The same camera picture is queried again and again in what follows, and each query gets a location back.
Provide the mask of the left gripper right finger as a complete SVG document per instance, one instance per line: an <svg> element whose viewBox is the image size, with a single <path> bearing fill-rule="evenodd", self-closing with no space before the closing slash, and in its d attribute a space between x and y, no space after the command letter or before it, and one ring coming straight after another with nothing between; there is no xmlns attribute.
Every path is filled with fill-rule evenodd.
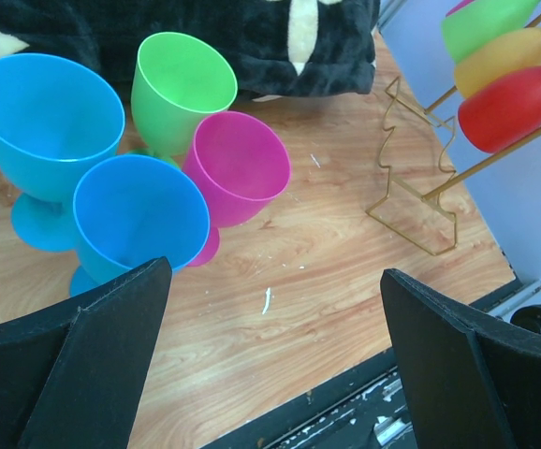
<svg viewBox="0 0 541 449"><path fill-rule="evenodd" d="M510 321L391 268L380 282L420 448L541 448L541 305Z"/></svg>

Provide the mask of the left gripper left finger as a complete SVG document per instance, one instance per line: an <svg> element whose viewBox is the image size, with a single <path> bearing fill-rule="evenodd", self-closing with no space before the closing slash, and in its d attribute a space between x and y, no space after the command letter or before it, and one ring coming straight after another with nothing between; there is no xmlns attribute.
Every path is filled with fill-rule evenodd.
<svg viewBox="0 0 541 449"><path fill-rule="evenodd" d="M125 448L168 302L160 257L0 324L0 448Z"/></svg>

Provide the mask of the teal glass green base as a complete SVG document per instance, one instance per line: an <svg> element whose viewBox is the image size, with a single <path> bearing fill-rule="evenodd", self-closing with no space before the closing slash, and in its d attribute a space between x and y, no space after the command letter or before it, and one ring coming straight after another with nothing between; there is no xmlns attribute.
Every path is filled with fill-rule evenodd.
<svg viewBox="0 0 541 449"><path fill-rule="evenodd" d="M72 196L79 266L75 296L158 257L177 271L200 254L211 230L206 201L179 168L124 154L90 168Z"/></svg>

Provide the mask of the blue wine glass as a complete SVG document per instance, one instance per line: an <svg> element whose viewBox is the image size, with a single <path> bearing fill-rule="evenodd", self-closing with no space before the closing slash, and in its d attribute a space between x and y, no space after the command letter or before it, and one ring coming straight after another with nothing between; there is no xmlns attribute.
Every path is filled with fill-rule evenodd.
<svg viewBox="0 0 541 449"><path fill-rule="evenodd" d="M44 53L0 58L0 171L21 192L10 213L20 240L73 249L75 188L117 152L124 127L119 95L86 66Z"/></svg>

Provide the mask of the pink base glass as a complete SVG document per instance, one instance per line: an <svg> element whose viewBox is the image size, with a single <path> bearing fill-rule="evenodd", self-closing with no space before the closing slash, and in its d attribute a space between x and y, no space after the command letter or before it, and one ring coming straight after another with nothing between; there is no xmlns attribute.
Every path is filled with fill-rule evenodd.
<svg viewBox="0 0 541 449"><path fill-rule="evenodd" d="M238 111L222 111L201 121L183 162L209 209L207 241L189 263L210 262L220 247L222 228L242 225L287 187L291 163L283 141L264 122Z"/></svg>

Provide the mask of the red wine glass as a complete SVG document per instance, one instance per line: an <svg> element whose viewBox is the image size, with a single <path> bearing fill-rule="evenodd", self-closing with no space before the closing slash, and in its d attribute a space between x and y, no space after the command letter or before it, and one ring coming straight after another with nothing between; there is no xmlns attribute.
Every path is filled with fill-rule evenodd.
<svg viewBox="0 0 541 449"><path fill-rule="evenodd" d="M510 73L464 100L462 133L480 151L499 152L541 125L541 65Z"/></svg>

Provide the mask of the light green wine glass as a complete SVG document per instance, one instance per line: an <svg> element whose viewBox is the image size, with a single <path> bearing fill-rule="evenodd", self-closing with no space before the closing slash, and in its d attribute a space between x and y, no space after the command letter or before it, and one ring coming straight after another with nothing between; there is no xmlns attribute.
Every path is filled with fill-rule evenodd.
<svg viewBox="0 0 541 449"><path fill-rule="evenodd" d="M131 114L145 144L137 152L170 161L185 153L199 123L228 109L238 91L227 59L203 40L160 32L139 45Z"/></svg>

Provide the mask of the yellow wine glass orange base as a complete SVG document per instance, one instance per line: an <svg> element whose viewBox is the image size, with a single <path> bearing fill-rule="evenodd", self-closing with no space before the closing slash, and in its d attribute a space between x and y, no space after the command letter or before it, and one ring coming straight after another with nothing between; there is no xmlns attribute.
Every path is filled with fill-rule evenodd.
<svg viewBox="0 0 541 449"><path fill-rule="evenodd" d="M523 68L541 65L541 26L522 28L494 38L458 63L454 81L463 98Z"/></svg>

